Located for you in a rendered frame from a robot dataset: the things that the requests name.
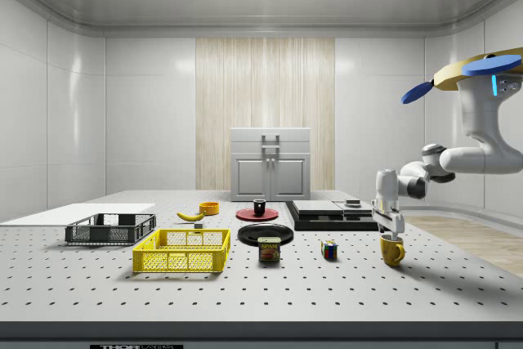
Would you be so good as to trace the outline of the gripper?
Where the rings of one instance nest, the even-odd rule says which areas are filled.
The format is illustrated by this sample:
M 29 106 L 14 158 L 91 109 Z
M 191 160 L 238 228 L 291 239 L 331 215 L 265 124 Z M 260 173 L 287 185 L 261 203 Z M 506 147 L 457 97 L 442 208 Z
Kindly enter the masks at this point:
M 378 201 L 372 201 L 372 217 L 378 224 L 378 229 L 383 228 L 391 232 L 392 239 L 398 239 L 398 234 L 405 232 L 405 219 L 401 212 L 391 210 L 390 212 L 383 212 L 378 208 Z

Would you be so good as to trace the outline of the yellow mug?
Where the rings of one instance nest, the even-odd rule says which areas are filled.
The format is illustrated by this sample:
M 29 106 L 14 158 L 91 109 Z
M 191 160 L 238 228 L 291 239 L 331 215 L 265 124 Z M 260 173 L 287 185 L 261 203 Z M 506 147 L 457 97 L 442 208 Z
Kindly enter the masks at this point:
M 405 257 L 404 241 L 401 237 L 393 239 L 390 234 L 381 234 L 380 247 L 382 259 L 388 266 L 398 266 Z

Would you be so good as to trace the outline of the black stove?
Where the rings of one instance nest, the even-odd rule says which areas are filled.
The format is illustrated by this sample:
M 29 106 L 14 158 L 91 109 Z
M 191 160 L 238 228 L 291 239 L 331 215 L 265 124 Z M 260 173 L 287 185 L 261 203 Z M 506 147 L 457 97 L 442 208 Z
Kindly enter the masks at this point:
M 294 200 L 286 205 L 294 230 L 378 230 L 372 207 L 358 199 L 345 201 Z

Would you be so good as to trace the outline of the flat-sided can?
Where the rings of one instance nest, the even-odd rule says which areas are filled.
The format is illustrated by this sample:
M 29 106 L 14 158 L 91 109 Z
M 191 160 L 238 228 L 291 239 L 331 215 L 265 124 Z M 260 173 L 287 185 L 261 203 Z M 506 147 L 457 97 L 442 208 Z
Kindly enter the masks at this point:
M 278 262 L 280 260 L 280 237 L 259 237 L 257 244 L 260 262 Z

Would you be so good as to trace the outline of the white cabinet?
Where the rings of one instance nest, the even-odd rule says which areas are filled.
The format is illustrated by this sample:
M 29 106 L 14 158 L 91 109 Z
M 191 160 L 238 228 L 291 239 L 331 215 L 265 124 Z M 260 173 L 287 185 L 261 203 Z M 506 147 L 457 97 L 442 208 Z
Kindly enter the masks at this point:
M 231 199 L 309 199 L 310 131 L 309 128 L 232 128 Z

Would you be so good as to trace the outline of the black plate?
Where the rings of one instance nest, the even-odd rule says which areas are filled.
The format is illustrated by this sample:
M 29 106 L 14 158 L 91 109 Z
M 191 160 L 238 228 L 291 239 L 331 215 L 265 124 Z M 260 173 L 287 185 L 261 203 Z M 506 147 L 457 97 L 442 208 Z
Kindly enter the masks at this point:
M 259 223 L 243 226 L 238 230 L 238 239 L 251 246 L 257 246 L 260 237 L 279 237 L 281 244 L 287 244 L 293 240 L 293 231 L 280 224 Z

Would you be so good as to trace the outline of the red plate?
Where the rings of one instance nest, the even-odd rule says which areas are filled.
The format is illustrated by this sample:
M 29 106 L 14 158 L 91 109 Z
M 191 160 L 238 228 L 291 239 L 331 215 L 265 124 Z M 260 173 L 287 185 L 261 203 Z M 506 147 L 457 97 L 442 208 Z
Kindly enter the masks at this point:
M 266 208 L 262 215 L 257 215 L 253 208 L 245 208 L 236 212 L 236 217 L 243 221 L 271 221 L 278 216 L 279 213 L 271 208 Z

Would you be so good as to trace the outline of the yellow basket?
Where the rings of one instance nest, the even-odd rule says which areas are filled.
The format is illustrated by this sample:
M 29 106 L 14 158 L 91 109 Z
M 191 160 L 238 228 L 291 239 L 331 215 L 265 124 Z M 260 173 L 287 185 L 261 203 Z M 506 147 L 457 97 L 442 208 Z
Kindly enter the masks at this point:
M 221 272 L 229 229 L 158 229 L 132 250 L 135 272 Z

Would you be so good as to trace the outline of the dark grey basket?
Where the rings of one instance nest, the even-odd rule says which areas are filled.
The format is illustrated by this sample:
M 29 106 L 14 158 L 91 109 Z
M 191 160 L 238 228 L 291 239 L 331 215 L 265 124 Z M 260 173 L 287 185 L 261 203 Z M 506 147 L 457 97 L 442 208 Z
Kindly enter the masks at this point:
M 97 213 L 65 228 L 65 241 L 83 245 L 135 244 L 156 227 L 156 216 L 144 213 Z

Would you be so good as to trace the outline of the white board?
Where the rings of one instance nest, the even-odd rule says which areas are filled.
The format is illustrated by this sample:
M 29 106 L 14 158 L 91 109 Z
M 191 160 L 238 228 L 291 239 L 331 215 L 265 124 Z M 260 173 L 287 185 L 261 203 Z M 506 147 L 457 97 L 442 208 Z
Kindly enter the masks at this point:
M 154 204 L 70 204 L 0 223 L 0 226 L 67 226 L 97 213 L 141 213 Z

